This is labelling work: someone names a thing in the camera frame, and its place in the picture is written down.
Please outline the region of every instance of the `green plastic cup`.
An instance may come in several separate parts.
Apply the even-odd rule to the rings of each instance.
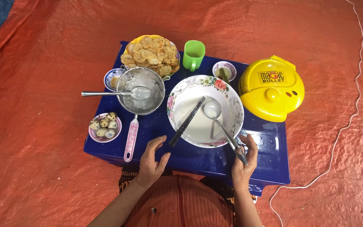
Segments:
[[[205,45],[197,40],[189,40],[184,45],[183,66],[194,72],[201,65],[205,55]]]

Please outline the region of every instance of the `hand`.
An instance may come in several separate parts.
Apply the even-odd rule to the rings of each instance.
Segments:
[[[155,162],[155,151],[163,146],[166,141],[166,136],[155,138],[148,142],[146,150],[142,154],[141,164],[139,165],[139,174],[135,177],[135,181],[142,187],[149,188],[162,175],[167,161],[170,157],[170,152],[162,156],[160,162]]]
[[[235,191],[248,191],[249,179],[257,166],[258,148],[250,134],[247,137],[240,135],[239,138],[247,147],[247,165],[244,165],[236,156],[232,167],[232,182]]]

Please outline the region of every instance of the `small bowl of quail eggs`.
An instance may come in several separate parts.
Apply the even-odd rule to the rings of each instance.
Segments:
[[[121,128],[121,120],[116,113],[102,113],[89,123],[89,135],[96,142],[107,143],[120,134]]]

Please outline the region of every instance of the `orange tarp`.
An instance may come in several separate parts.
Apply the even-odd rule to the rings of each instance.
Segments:
[[[363,26],[363,0],[356,1]],[[273,54],[296,65],[305,100],[286,121],[292,186],[327,169],[338,129],[355,112],[360,28],[345,0],[16,0],[0,29],[0,226],[85,226],[118,194],[120,169],[83,152],[88,122],[119,41],[160,34],[176,46],[244,63]],[[332,169],[273,200],[285,226],[363,226],[363,63],[360,115]],[[268,206],[265,226],[279,226]]]

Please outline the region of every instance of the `metal spoon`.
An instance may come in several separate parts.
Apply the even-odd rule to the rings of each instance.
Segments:
[[[238,143],[235,141],[235,139],[225,130],[225,128],[222,126],[222,124],[218,121],[219,116],[221,116],[222,113],[222,107],[219,104],[219,102],[213,100],[205,104],[204,106],[204,114],[209,119],[214,120],[217,125],[222,129],[223,133],[225,134],[226,141],[228,141],[229,145],[232,147],[235,154],[238,156],[240,161],[242,161],[243,164],[247,165],[247,158],[245,156],[245,151],[242,151],[241,147],[238,145]]]
[[[152,95],[149,88],[137,86],[131,92],[99,92],[99,91],[82,91],[82,96],[97,96],[97,95],[131,95],[136,100],[144,100]]]

